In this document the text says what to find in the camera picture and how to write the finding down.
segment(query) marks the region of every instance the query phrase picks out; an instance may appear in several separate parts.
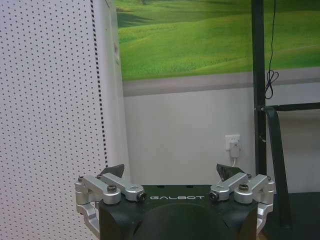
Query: black metal pole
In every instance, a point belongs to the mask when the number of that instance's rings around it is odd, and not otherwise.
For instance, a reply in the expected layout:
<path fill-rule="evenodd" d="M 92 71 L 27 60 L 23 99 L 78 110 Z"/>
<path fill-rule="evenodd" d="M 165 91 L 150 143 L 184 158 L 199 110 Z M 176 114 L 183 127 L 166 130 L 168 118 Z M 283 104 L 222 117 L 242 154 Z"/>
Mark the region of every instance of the black metal pole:
<path fill-rule="evenodd" d="M 279 209 L 279 223 L 281 228 L 291 229 L 291 209 L 279 117 L 277 111 L 272 106 L 264 107 L 263 111 L 266 112 L 269 123 L 273 171 L 277 194 L 277 204 Z"/>
<path fill-rule="evenodd" d="M 251 0 L 255 173 L 267 174 L 264 0 Z"/>

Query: perforated white panel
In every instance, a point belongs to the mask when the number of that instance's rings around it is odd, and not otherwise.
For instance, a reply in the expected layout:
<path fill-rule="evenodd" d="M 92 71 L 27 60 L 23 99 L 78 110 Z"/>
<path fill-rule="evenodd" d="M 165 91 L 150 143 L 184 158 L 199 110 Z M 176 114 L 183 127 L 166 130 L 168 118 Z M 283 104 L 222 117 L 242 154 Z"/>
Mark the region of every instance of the perforated white panel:
<path fill-rule="evenodd" d="M 105 167 L 90 0 L 0 0 L 0 239 L 96 239 L 76 176 Z"/>

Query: screw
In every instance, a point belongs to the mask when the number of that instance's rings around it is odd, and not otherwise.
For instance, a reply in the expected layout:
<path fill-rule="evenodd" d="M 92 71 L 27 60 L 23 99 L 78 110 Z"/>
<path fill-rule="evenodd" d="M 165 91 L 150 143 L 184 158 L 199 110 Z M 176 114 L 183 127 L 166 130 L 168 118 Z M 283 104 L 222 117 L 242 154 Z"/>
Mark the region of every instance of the screw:
<path fill-rule="evenodd" d="M 147 194 L 144 191 L 139 192 L 138 195 L 136 196 L 136 200 L 140 203 L 146 199 L 147 199 Z"/>
<path fill-rule="evenodd" d="M 216 191 L 212 191 L 209 193 L 209 199 L 213 202 L 217 202 L 219 200 L 219 193 Z"/>
<path fill-rule="evenodd" d="M 239 190 L 241 192 L 248 192 L 249 191 L 249 186 L 247 184 L 240 184 L 239 185 Z"/>
<path fill-rule="evenodd" d="M 113 194 L 117 191 L 117 186 L 116 185 L 108 185 L 106 190 L 108 193 Z"/>

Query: black metal frame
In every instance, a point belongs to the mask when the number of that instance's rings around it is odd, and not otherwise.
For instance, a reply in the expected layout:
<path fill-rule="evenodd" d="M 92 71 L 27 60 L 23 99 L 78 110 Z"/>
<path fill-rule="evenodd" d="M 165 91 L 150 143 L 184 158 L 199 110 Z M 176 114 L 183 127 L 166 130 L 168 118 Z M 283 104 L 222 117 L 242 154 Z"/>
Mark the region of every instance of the black metal frame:
<path fill-rule="evenodd" d="M 267 174 L 266 115 L 269 123 L 270 144 L 279 207 L 279 223 L 283 229 L 292 228 L 291 209 L 277 111 L 320 109 L 320 102 L 266 106 L 265 100 L 265 40 L 264 0 L 251 0 L 255 172 Z"/>
<path fill-rule="evenodd" d="M 251 0 L 255 172 L 267 174 L 264 0 Z"/>

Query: electrical outlet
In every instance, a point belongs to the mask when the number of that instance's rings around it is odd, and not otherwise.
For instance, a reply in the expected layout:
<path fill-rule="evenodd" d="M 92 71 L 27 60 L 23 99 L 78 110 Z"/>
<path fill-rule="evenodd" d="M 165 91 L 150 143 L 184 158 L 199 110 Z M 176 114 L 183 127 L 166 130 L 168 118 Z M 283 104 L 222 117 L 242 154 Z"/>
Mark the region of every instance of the electrical outlet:
<path fill-rule="evenodd" d="M 240 144 L 240 134 L 236 135 L 225 135 L 225 150 L 230 150 L 230 143 Z"/>

